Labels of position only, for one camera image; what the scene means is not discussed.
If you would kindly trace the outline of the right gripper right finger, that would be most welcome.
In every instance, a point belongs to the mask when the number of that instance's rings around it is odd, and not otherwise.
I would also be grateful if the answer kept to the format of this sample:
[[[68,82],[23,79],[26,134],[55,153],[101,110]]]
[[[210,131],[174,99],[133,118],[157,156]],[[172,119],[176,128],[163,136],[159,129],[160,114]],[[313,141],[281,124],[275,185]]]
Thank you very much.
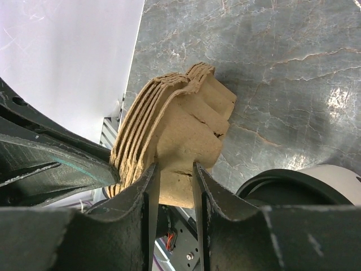
[[[193,165],[202,270],[359,270],[360,206],[256,206]]]

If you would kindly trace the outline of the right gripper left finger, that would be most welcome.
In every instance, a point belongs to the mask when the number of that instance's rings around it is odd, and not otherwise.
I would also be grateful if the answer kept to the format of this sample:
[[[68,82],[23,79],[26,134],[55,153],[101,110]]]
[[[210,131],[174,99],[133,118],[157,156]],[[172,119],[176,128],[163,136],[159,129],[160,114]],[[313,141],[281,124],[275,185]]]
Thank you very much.
[[[86,213],[71,208],[1,209],[2,270],[151,270],[159,166]]]

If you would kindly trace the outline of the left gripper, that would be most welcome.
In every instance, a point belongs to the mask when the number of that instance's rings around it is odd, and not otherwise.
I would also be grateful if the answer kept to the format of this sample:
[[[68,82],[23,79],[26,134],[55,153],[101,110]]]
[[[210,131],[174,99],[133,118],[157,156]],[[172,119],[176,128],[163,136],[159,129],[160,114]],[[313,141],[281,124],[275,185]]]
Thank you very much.
[[[109,149],[49,119],[4,80],[1,117],[38,133],[25,138],[1,134],[2,206],[46,206],[119,181]]]

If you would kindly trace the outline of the cardboard cup carrier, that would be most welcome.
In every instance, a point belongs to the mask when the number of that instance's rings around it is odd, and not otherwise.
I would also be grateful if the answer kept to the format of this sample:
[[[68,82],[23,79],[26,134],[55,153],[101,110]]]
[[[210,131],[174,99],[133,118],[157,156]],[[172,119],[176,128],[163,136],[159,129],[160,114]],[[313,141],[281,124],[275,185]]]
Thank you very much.
[[[104,190],[112,198],[152,164],[160,169],[160,204],[193,208],[192,167],[211,170],[229,129],[236,95],[204,62],[184,73],[151,79],[128,110],[111,150],[120,180]]]

